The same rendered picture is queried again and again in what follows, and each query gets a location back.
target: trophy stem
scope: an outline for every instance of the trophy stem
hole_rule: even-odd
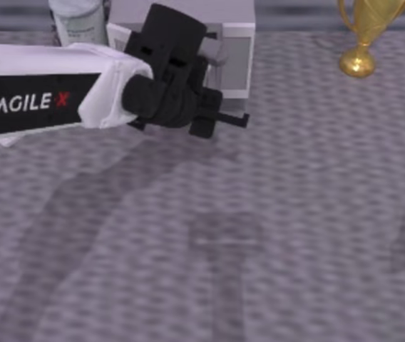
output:
[[[340,69],[348,76],[364,78],[375,70],[375,59],[369,45],[358,43],[357,47],[345,51],[339,60]]]

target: trophy cup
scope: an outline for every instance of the trophy cup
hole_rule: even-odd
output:
[[[405,0],[354,0],[354,23],[345,11],[344,0],[338,0],[338,5],[345,25],[357,35],[358,40],[355,48],[342,55],[339,67],[349,76],[367,77],[375,70],[369,46],[405,11]]]

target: purple gray surface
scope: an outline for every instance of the purple gray surface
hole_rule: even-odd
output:
[[[0,146],[0,342],[405,342],[405,32],[256,43],[247,130]]]

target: gray tablecloth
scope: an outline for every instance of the gray tablecloth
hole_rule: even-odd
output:
[[[258,34],[250,126],[211,141],[0,146],[0,342],[405,342],[405,33],[362,81],[351,43]]]

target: white container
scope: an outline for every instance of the white container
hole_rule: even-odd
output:
[[[62,46],[108,45],[103,0],[48,0]]]

